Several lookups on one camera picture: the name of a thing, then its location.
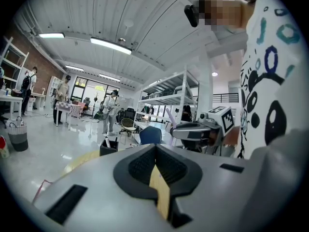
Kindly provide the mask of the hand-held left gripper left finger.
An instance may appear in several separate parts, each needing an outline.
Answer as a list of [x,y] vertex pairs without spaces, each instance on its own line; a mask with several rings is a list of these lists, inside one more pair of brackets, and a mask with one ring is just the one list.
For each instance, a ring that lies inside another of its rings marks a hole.
[[150,187],[156,159],[156,145],[142,145],[131,155],[121,159],[113,169],[118,187],[133,198],[158,200],[157,190]]

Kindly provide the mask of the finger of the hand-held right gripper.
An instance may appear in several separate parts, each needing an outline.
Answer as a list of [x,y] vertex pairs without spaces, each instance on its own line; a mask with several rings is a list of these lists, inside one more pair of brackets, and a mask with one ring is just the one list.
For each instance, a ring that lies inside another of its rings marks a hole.
[[181,140],[208,139],[211,128],[198,122],[186,122],[170,130],[172,137]]

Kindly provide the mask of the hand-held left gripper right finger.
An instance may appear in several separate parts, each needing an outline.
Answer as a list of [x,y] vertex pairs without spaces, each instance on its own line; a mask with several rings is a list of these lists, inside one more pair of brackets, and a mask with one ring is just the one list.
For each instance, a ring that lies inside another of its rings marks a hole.
[[169,208],[167,221],[178,228],[192,221],[179,208],[176,198],[190,195],[199,185],[203,172],[194,161],[168,149],[166,145],[156,145],[155,164],[169,187]]

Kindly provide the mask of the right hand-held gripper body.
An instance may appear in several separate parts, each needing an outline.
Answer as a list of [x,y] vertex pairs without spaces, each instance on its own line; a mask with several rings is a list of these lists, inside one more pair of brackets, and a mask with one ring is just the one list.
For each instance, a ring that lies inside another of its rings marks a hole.
[[208,139],[183,140],[187,150],[204,154],[221,154],[224,143],[232,141],[235,122],[230,106],[217,106],[200,114],[196,121],[211,128]]

